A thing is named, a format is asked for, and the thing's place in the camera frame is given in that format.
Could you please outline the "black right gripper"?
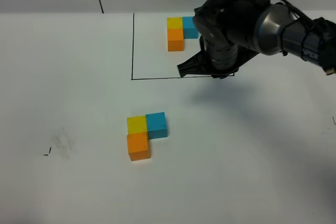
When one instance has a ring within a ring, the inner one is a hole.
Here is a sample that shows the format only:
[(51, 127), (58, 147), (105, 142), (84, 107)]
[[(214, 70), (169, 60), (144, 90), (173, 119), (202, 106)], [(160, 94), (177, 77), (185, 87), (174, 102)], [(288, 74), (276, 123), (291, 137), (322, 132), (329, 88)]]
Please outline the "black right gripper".
[(201, 51), (177, 66), (181, 78), (195, 74), (224, 79), (259, 54), (237, 44), (212, 45), (203, 36), (199, 41)]

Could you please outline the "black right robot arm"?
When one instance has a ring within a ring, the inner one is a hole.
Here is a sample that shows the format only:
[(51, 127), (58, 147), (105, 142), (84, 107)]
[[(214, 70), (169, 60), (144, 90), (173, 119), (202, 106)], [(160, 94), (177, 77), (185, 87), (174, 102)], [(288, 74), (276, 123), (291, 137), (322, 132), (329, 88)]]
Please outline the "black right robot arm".
[(335, 23), (311, 19), (287, 0), (207, 0), (194, 11), (200, 51), (178, 65), (188, 74), (226, 78), (258, 54), (292, 54), (335, 73)]

